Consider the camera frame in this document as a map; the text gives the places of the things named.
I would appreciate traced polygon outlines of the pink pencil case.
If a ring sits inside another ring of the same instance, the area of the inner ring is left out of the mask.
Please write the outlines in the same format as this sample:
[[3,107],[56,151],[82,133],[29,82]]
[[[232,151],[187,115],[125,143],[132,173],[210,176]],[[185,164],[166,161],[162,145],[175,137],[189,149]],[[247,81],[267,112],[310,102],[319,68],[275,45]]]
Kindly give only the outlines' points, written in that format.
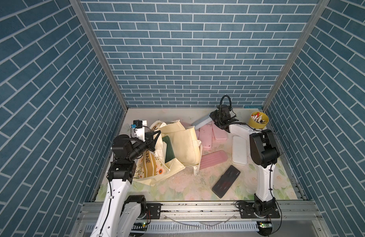
[[212,148],[213,130],[211,124],[206,124],[199,129],[199,140],[203,150],[209,151]]
[[197,138],[197,140],[199,140],[199,134],[200,134],[200,131],[199,131],[199,130],[195,130],[195,134],[196,134],[196,138]]
[[225,130],[217,127],[213,121],[212,121],[212,133],[213,133],[213,138],[216,142],[225,142],[228,139],[228,133]]

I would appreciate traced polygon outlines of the dark green case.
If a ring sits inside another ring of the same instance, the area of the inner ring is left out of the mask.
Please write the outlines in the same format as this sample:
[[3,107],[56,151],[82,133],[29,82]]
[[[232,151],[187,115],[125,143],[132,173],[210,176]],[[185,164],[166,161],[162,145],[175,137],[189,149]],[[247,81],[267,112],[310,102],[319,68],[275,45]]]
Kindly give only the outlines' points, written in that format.
[[175,158],[172,142],[169,136],[164,136],[162,141],[165,148],[165,163],[168,163]]

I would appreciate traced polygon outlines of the white pencil case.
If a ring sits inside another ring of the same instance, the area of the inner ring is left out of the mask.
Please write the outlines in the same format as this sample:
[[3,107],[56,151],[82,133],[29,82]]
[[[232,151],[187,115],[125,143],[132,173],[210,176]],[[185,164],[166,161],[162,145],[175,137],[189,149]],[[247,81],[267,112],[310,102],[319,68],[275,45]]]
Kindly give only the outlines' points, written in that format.
[[236,165],[245,166],[248,164],[247,141],[240,136],[233,137],[232,162]]

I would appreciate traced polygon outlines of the floral cream canvas bag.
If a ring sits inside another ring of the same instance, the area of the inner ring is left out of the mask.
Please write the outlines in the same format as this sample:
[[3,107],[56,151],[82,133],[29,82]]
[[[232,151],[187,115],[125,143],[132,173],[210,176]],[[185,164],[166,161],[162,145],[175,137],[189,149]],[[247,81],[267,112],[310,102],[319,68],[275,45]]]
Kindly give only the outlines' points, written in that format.
[[186,128],[179,120],[169,123],[157,120],[149,128],[161,134],[155,142],[155,151],[146,151],[137,162],[136,182],[154,186],[187,167],[198,174],[202,145],[193,126]]

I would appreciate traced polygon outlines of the rounded pink pouch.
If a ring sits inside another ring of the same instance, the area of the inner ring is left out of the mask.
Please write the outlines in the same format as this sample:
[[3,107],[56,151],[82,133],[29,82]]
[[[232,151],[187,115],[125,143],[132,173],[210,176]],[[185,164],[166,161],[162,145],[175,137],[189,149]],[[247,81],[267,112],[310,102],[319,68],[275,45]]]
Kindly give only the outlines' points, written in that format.
[[226,162],[227,159],[228,155],[223,150],[204,155],[201,158],[200,170],[222,164]]

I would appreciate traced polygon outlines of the black pencil case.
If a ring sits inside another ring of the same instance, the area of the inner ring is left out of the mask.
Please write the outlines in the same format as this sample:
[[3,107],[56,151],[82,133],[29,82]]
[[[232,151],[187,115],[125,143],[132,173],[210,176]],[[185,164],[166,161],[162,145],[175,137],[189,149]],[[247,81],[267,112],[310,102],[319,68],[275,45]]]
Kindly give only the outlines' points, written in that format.
[[239,175],[240,171],[233,165],[230,165],[229,168],[225,171],[225,173],[219,178],[216,184],[212,187],[212,192],[218,198],[223,198]]

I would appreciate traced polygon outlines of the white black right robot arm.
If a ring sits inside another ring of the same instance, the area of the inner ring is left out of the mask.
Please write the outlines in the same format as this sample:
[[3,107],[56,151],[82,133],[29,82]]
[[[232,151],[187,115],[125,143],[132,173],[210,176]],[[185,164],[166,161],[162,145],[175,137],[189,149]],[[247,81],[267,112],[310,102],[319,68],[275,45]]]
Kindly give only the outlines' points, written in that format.
[[210,118],[216,127],[246,140],[244,147],[257,166],[254,213],[264,218],[278,212],[278,204],[273,195],[273,173],[280,151],[274,133],[266,129],[269,118],[262,112],[253,112],[249,122],[240,122],[231,104],[220,104],[210,114]]

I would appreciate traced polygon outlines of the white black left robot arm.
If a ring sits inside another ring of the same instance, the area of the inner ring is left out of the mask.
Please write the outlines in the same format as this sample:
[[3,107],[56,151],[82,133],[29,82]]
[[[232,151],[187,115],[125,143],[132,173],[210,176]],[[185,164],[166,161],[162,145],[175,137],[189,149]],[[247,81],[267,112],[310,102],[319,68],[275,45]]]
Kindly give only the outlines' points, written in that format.
[[92,237],[128,237],[139,219],[150,224],[150,212],[143,195],[127,196],[135,177],[136,159],[146,151],[155,151],[160,131],[145,134],[145,139],[119,135],[114,138],[111,150],[113,161],[108,170],[108,188]]

